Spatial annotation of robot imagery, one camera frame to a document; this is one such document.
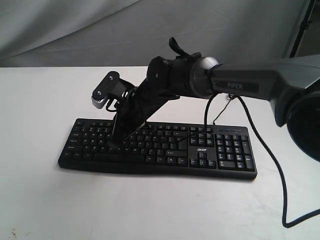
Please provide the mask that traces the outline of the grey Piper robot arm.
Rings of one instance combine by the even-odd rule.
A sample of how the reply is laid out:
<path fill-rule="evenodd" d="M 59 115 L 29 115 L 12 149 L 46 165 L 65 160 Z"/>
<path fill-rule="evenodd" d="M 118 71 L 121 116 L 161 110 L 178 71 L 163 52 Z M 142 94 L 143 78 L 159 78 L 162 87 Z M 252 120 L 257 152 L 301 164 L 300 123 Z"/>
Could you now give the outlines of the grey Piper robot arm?
<path fill-rule="evenodd" d="M 306 155 L 319 160 L 319 55 L 222 64 L 198 52 L 187 54 L 174 38 L 169 45 L 177 57 L 153 58 L 144 81 L 118 106 L 108 142 L 111 147 L 118 147 L 170 100 L 213 99 L 218 94 L 229 94 L 268 101 L 276 125 L 286 126 L 294 143 Z"/>

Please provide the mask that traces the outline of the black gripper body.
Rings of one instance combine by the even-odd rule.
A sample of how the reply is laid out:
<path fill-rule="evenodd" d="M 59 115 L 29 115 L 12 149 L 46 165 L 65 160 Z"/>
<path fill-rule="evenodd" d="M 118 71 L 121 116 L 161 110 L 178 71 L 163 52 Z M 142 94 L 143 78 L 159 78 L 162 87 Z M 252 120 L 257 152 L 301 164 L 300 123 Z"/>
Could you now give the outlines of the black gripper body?
<path fill-rule="evenodd" d="M 145 79 L 117 111 L 113 135 L 128 137 L 141 128 L 165 103 L 174 99 L 175 95 L 167 91 L 163 85 Z"/>

